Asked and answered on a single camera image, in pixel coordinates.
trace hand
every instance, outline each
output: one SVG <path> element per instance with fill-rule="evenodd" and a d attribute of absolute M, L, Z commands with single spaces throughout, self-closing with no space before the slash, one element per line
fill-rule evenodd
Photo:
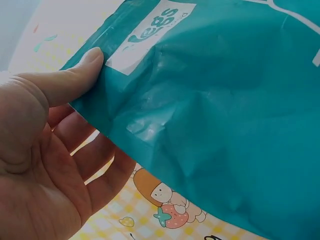
<path fill-rule="evenodd" d="M 174 209 L 178 214 L 185 214 L 186 213 L 186 208 L 181 205 L 173 205 Z"/>
<path fill-rule="evenodd" d="M 176 191 L 174 191 L 172 193 L 172 197 L 170 199 L 171 203 L 173 205 L 177 205 L 177 206 L 183 206 L 184 208 L 186 208 L 186 204 L 187 204 L 187 200 L 185 197 L 181 196 L 179 193 L 177 193 Z"/>
<path fill-rule="evenodd" d="M 0 74 L 0 239 L 67 240 L 122 189 L 135 162 L 66 103 L 95 83 L 99 48 L 74 68 Z M 114 157 L 106 173 L 84 181 Z"/>

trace cartoon strawberry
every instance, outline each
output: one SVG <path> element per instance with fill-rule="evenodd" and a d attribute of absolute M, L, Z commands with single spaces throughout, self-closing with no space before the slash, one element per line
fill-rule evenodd
<path fill-rule="evenodd" d="M 153 215 L 159 220 L 162 227 L 177 229 L 183 226 L 188 220 L 188 213 L 179 214 L 173 205 L 165 204 L 158 207 L 158 213 Z"/>

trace crumpled plastic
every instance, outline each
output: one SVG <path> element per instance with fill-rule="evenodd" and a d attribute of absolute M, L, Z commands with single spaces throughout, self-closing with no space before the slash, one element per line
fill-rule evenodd
<path fill-rule="evenodd" d="M 72 106 L 200 208 L 269 239 L 319 239 L 320 2 L 127 0 Z"/>

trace finger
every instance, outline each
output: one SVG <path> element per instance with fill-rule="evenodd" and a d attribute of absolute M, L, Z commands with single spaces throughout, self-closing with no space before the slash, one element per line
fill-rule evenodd
<path fill-rule="evenodd" d="M 86 186 L 93 214 L 107 205 L 120 192 L 127 183 L 135 165 L 134 160 L 119 148 L 116 149 L 114 161 L 106 172 Z"/>
<path fill-rule="evenodd" d="M 63 142 L 69 153 L 71 153 L 94 131 L 95 128 L 79 113 L 74 111 L 55 127 L 53 133 Z"/>
<path fill-rule="evenodd" d="M 75 110 L 69 104 L 50 108 L 47 122 L 51 129 L 55 128 L 63 119 L 74 111 Z"/>
<path fill-rule="evenodd" d="M 78 150 L 73 159 L 84 181 L 92 177 L 115 155 L 116 146 L 110 139 L 99 135 L 86 146 Z"/>
<path fill-rule="evenodd" d="M 16 77 L 19 81 L 37 86 L 42 95 L 35 97 L 41 101 L 45 97 L 50 107 L 56 107 L 69 103 L 86 93 L 96 82 L 103 61 L 102 51 L 94 47 L 83 56 L 79 64 L 68 70 L 50 73 L 20 73 Z"/>

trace white stripe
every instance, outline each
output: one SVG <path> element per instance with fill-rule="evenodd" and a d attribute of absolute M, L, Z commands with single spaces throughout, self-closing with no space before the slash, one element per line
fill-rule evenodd
<path fill-rule="evenodd" d="M 312 63 L 313 63 L 316 67 L 319 67 L 319 66 L 320 66 L 320 49 L 319 49 L 318 53 L 315 55 L 314 59 L 312 60 Z"/>

